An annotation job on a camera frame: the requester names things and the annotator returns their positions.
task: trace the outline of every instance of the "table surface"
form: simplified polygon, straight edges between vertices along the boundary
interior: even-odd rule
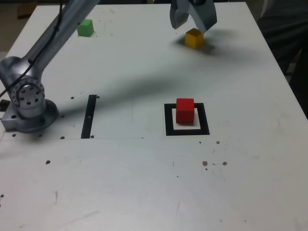
[[[1,128],[0,230],[308,229],[308,122],[247,5],[216,8],[196,51],[182,44],[193,20],[174,30],[169,5],[95,7],[95,34],[75,32],[43,73],[65,117],[32,135]],[[37,7],[9,56],[57,13]],[[90,94],[94,139],[80,139]],[[166,136],[177,98],[204,104],[210,135]]]

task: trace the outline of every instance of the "black square marker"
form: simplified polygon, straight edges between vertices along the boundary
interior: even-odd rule
[[[197,136],[197,135],[209,135],[210,134],[203,103],[195,103],[194,107],[197,108],[198,110],[198,117],[199,117],[201,129],[174,130],[172,109],[177,108],[177,105],[176,103],[166,103],[165,104],[166,136]]]

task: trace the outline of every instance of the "yellow cube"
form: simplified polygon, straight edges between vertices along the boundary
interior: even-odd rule
[[[199,48],[203,44],[203,33],[198,29],[191,29],[185,34],[185,45],[191,48]]]

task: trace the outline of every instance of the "person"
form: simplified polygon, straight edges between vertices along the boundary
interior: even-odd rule
[[[290,87],[308,118],[308,0],[276,0],[257,24],[283,74],[301,51]]]

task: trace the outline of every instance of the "cube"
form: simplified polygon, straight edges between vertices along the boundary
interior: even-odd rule
[[[177,99],[176,122],[178,124],[192,124],[194,118],[194,100]]]
[[[79,36],[90,37],[94,32],[92,20],[83,20],[83,22],[78,26],[77,32]]]
[[[191,48],[199,48],[203,44],[203,33],[198,29],[191,29],[185,34],[185,45]]]

